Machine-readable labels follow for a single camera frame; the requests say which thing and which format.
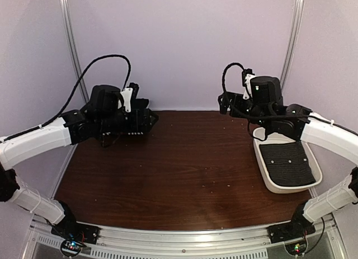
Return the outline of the dark pinstriped long sleeve shirt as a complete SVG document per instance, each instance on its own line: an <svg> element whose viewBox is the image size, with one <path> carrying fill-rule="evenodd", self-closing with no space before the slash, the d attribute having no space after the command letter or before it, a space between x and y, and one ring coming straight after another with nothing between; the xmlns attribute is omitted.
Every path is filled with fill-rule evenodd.
<svg viewBox="0 0 358 259"><path fill-rule="evenodd" d="M274 184L298 187L315 183L301 142L261 144L260 151L268 175Z"/></svg>

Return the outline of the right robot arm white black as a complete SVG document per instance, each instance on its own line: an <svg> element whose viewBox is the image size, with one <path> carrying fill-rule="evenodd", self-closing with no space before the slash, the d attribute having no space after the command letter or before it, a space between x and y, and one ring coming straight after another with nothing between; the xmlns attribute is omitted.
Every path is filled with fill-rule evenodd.
<svg viewBox="0 0 358 259"><path fill-rule="evenodd" d="M320 146L357 163L357 133L326 120L311 109L284 106L276 77L246 74L243 94L224 90L218 97L221 114L247 119L264 128L265 135L284 135L292 140ZM333 188L297 207L287 233L299 237L314 221L348 204L357 204L357 168Z"/></svg>

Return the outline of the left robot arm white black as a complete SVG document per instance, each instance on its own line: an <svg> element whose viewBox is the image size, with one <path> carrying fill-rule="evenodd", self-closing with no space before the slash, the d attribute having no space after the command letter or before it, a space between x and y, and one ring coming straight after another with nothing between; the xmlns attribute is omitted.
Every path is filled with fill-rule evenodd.
<svg viewBox="0 0 358 259"><path fill-rule="evenodd" d="M28 187L16 174L15 165L47 151L108 135L143 135L159 120L149 100L138 98L135 83L123 90L111 85L93 87L90 100L80 110L60 114L47 125L1 138L1 201L11 202L43 217L69 239L81 230L69 207Z"/></svg>

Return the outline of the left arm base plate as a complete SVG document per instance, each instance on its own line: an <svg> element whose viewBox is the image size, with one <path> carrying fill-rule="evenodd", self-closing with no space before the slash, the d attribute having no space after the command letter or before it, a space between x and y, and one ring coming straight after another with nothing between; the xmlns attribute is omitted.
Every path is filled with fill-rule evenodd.
<svg viewBox="0 0 358 259"><path fill-rule="evenodd" d="M96 244L99 227L94 225L82 224L82 223L73 223L67 225L54 225L48 223L51 226L51 234L60 236L63 239L76 241L81 244Z"/></svg>

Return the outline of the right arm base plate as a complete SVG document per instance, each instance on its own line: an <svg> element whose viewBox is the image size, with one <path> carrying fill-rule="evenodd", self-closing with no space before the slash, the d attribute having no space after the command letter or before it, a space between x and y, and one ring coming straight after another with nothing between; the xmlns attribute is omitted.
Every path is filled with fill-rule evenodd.
<svg viewBox="0 0 358 259"><path fill-rule="evenodd" d="M313 224L290 221L274 224L267 228L271 243L286 242L292 239L304 238L307 234L315 233Z"/></svg>

